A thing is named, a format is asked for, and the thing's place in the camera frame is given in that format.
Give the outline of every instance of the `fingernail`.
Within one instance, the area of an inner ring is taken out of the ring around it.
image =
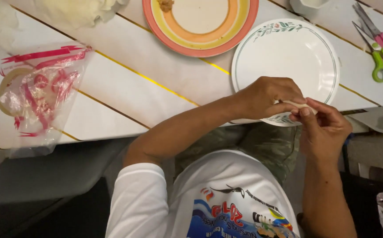
[[[310,114],[310,108],[302,108],[300,109],[300,115],[308,116]]]

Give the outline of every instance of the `hand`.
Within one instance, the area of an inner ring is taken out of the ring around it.
[[[290,78],[260,77],[230,98],[237,119],[262,119],[297,109],[289,103],[275,104],[275,101],[306,103],[300,89]]]
[[[300,150],[308,160],[337,165],[341,148],[353,128],[334,107],[307,98],[307,105],[318,111],[315,116],[308,107],[293,110],[292,121],[303,124]]]

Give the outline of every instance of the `orange striped plate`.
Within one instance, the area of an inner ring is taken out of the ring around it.
[[[186,56],[210,57],[236,46],[252,28],[258,0],[175,0],[163,12],[158,0],[142,0],[147,23],[169,48]]]

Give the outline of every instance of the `camouflage pants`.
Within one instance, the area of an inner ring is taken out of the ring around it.
[[[259,160],[282,185],[294,170],[300,133],[301,126],[277,127],[264,122],[216,128],[175,157],[175,177],[205,154],[235,149]]]

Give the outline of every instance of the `white container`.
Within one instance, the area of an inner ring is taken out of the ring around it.
[[[325,6],[330,0],[290,0],[294,12],[301,15],[314,15],[317,10]]]

